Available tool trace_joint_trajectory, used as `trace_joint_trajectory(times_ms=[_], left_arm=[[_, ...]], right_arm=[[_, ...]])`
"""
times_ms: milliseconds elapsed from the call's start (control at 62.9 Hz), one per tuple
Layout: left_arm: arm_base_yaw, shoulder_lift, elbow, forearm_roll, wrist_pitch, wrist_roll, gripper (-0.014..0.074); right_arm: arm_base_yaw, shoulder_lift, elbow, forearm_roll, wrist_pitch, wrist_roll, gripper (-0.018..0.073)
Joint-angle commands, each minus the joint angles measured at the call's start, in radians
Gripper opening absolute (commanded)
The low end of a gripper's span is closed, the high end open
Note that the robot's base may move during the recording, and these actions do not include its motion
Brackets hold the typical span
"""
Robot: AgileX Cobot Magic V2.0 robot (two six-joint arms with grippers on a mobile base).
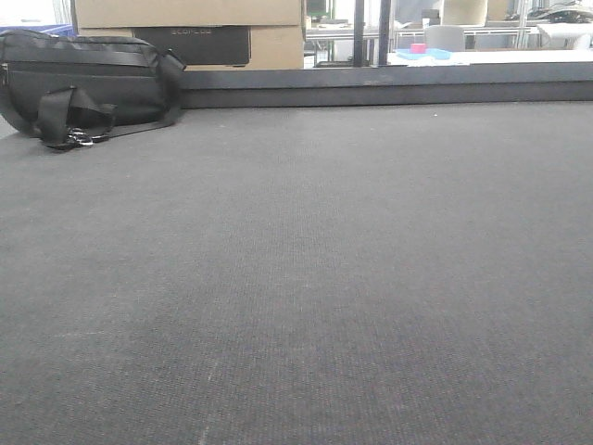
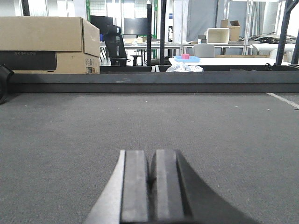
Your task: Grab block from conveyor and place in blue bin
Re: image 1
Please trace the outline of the black fabric shoulder bag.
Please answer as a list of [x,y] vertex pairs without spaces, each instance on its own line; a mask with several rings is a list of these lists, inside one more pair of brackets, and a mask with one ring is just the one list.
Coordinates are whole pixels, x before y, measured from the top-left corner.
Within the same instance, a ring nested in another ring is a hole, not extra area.
[[55,151],[165,128],[181,115],[182,61],[133,37],[1,34],[1,116]]

